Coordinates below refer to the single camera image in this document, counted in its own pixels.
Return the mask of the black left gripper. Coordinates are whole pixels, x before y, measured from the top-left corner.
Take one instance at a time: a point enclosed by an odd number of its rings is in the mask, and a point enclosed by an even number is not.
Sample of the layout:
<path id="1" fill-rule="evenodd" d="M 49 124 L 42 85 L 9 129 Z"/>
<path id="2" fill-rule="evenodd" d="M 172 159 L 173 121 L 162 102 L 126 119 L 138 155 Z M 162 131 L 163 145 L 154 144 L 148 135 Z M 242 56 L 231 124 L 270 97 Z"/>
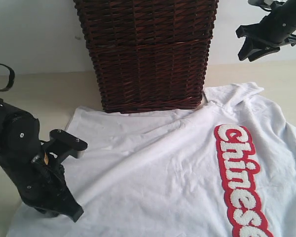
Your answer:
<path id="1" fill-rule="evenodd" d="M 66 215 L 76 223 L 84 211 L 67 187 L 61 163 L 52 154 L 45 154 L 35 157 L 30 165 L 30 182 L 19 192 L 24 204 L 53 217 Z"/>

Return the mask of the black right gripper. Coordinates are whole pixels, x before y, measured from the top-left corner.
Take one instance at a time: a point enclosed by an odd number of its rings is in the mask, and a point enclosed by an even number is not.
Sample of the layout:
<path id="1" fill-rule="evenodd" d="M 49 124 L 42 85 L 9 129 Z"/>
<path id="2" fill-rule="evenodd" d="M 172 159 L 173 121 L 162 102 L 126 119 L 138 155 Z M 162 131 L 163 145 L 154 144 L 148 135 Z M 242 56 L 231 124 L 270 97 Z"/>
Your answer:
<path id="1" fill-rule="evenodd" d="M 296 45 L 296 4 L 284 4 L 273 9 L 258 23 L 240 25 L 238 38 L 245 37 L 238 59 L 253 62 L 268 54 L 277 53 L 280 47 Z"/>

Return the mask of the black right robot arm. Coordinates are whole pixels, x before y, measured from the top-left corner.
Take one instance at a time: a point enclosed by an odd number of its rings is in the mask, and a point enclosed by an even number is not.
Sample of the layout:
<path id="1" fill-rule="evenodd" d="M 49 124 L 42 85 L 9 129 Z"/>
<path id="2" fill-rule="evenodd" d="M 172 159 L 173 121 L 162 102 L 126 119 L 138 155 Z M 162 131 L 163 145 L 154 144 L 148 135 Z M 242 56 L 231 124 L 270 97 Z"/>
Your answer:
<path id="1" fill-rule="evenodd" d="M 266 55 L 277 53 L 282 46 L 296 45 L 296 0 L 249 0 L 248 4 L 268 12 L 259 23 L 241 25 L 238 38 L 245 38 L 238 59 L 253 62 Z"/>

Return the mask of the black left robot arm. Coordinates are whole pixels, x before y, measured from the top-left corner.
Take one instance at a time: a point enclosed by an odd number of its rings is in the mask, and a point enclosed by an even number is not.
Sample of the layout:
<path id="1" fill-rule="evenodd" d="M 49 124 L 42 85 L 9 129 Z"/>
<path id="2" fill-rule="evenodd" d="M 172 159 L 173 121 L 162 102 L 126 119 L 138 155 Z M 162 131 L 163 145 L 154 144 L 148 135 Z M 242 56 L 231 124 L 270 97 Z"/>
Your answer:
<path id="1" fill-rule="evenodd" d="M 49 141 L 41 141 L 39 131 L 37 118 L 0 99 L 0 167 L 25 205 L 76 222 L 83 209 L 66 184 L 62 162 L 78 158 L 88 144 L 62 129 L 50 131 Z"/>

